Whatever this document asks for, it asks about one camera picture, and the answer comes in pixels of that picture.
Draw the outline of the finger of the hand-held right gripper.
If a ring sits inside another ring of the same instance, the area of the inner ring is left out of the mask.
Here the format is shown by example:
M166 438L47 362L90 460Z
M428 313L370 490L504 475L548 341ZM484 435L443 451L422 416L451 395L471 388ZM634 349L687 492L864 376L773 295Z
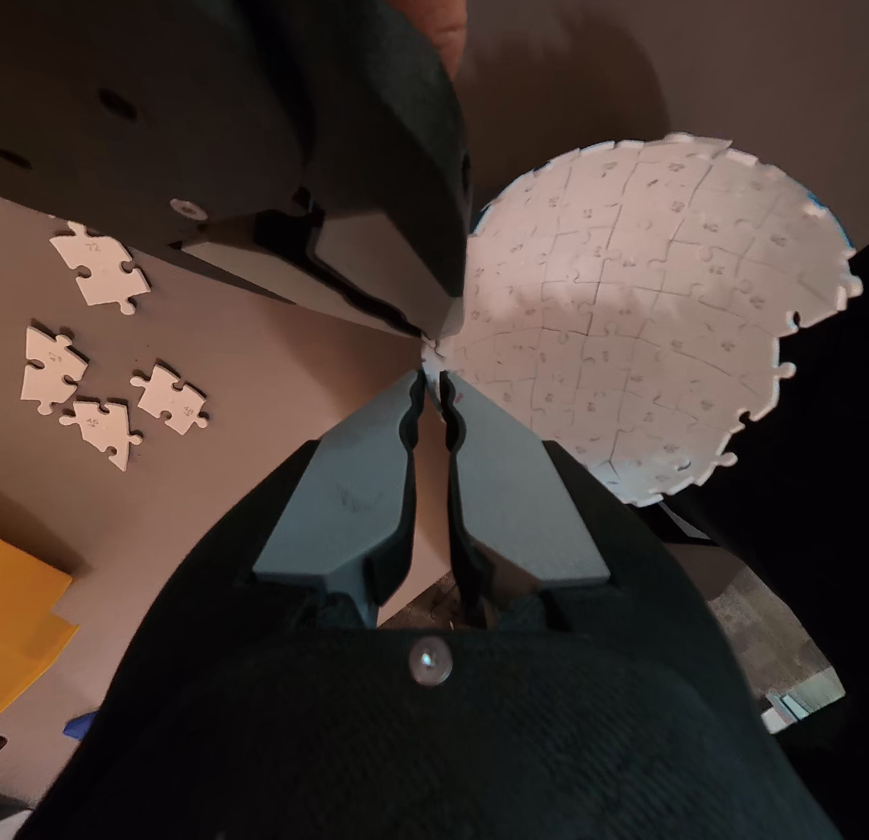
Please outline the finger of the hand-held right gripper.
M206 227L182 242L180 249L286 302L345 322L421 339L421 333L404 319L388 319L386 310L366 304L365 294L354 294L339 276L318 268L308 258L306 246L301 248L301 262L296 262L258 245L254 236L255 218L235 217Z
M464 285L468 228L459 219L451 255L435 255L447 270L459 275L459 293L450 295L422 261L405 236L381 211L331 216L321 208L320 235L314 253L326 268L368 298L401 313L424 340L435 342L457 335L466 320Z

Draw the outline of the yellow plastic bin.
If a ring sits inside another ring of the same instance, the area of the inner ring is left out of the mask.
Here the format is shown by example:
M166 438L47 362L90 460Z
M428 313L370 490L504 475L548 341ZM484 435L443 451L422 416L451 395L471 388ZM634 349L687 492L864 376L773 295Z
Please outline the yellow plastic bin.
M78 631L54 612L73 579L1 542L1 710L57 661Z

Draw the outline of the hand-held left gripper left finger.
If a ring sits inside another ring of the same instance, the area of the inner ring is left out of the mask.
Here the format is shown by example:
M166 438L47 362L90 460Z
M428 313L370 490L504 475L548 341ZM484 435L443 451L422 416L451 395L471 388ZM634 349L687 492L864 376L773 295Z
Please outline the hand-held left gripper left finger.
M346 595L377 625L412 561L424 405L417 369L320 438L253 566L259 581Z

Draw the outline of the puzzle pieces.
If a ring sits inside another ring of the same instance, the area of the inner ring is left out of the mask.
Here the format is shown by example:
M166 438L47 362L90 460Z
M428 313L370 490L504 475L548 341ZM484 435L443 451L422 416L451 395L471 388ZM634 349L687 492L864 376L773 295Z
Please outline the puzzle pieces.
M129 316L136 312L135 299L150 291L129 251L112 237L94 235L84 225L68 222L68 231L49 238L49 243L76 273L81 296L90 307L113 305ZM131 429L125 403L77 396L88 367L89 360L75 350L71 335L49 334L30 325L20 399L34 403L43 416L63 407L58 422L76 427L84 442L124 473L131 448L141 444L143 436ZM129 384L141 391L136 407L175 433L184 435L191 427L208 426L205 395L164 364L155 363L149 375L132 375Z

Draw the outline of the person's right hand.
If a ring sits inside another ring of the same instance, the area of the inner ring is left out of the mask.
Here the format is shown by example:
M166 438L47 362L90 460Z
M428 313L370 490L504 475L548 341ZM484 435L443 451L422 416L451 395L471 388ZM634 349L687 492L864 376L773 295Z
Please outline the person's right hand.
M454 80L467 42L467 0L384 1L429 40L450 79Z

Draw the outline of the person's dark clothed torso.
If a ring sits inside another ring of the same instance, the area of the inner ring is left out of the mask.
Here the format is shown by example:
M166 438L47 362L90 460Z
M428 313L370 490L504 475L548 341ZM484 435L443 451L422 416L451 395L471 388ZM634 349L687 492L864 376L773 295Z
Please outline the person's dark clothed torso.
M779 740L842 837L867 838L867 248L851 267L863 294L781 342L796 374L737 433L736 465L666 506L747 564L837 672L845 696Z

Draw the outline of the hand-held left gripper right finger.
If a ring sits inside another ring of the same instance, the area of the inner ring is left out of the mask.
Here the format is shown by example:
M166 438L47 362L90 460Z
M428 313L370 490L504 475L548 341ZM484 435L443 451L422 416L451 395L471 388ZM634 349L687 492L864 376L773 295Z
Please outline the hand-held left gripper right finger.
M610 569L543 440L450 371L439 377L449 451L452 573L470 626L517 599L605 585Z

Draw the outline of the partly built puzzle ball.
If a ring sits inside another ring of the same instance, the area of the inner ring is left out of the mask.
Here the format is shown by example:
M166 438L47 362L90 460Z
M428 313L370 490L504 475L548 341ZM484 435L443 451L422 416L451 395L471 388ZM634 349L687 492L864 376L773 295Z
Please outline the partly built puzzle ball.
M795 373L780 341L861 295L856 250L800 183L729 140L602 142L518 177L468 238L464 321L426 342L622 502L719 466Z

